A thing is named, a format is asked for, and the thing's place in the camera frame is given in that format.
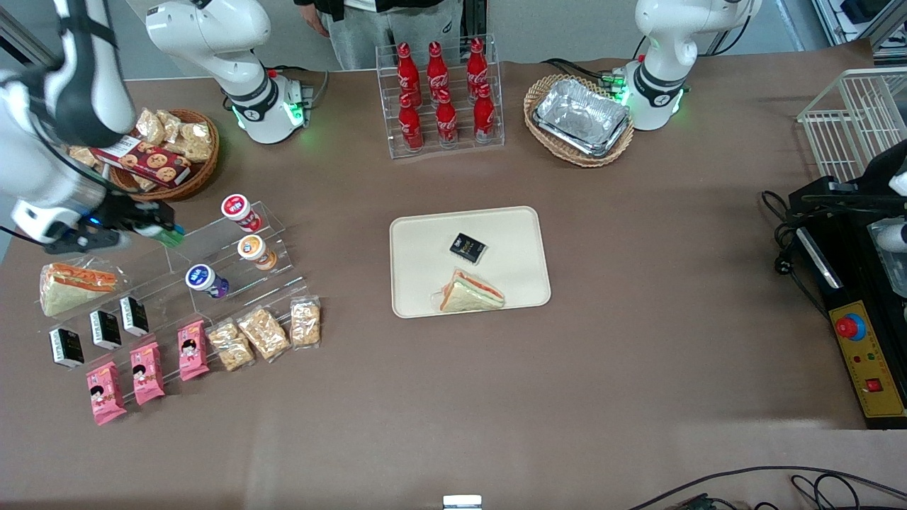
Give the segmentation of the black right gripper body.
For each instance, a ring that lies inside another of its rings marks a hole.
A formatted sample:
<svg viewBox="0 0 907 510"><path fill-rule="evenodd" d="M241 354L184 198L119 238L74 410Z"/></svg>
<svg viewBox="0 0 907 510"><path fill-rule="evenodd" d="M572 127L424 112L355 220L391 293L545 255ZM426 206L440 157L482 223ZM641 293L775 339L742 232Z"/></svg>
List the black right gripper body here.
<svg viewBox="0 0 907 510"><path fill-rule="evenodd" d="M164 203L160 200L136 200L125 193L105 193L100 204L93 209L93 220L100 227L110 230L132 230L135 225L157 224L174 230L174 220L156 220L148 213L148 203Z"/></svg>

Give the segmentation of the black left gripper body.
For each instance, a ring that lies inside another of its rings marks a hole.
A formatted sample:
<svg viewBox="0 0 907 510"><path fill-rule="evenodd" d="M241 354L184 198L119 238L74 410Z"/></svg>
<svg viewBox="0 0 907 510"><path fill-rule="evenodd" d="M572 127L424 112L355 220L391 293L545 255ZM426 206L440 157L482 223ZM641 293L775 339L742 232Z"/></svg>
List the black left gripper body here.
<svg viewBox="0 0 907 510"><path fill-rule="evenodd" d="M872 158L861 176L861 196L868 210L905 208L906 140Z"/></svg>

